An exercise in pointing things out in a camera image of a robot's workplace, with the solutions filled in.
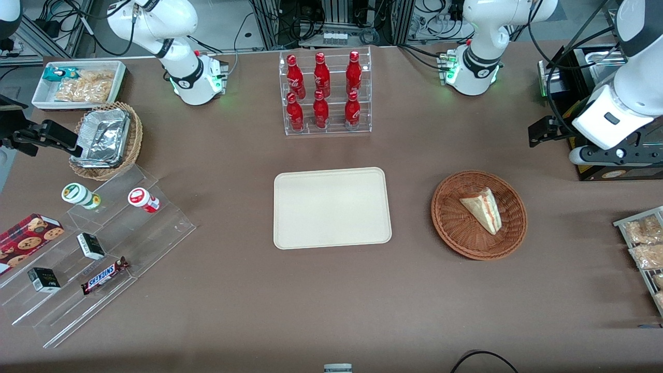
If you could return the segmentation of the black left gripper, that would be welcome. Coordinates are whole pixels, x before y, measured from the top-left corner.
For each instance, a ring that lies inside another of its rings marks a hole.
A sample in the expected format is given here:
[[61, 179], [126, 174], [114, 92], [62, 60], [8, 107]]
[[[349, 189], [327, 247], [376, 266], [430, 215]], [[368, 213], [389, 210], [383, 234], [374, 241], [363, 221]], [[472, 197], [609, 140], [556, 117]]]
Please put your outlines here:
[[558, 117], [544, 117], [529, 126], [528, 146], [536, 147], [547, 141], [560, 141], [575, 137], [575, 130], [566, 120]]

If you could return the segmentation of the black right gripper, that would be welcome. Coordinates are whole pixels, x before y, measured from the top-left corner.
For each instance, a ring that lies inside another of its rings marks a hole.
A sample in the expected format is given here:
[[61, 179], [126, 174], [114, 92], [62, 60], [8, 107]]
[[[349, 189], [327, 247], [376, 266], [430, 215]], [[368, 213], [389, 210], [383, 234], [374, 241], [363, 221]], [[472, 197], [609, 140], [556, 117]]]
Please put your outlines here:
[[2, 146], [35, 157], [42, 137], [52, 142], [51, 147], [65, 151], [71, 156], [80, 157], [83, 148], [78, 146], [78, 135], [53, 120], [42, 123], [32, 121], [2, 121]]

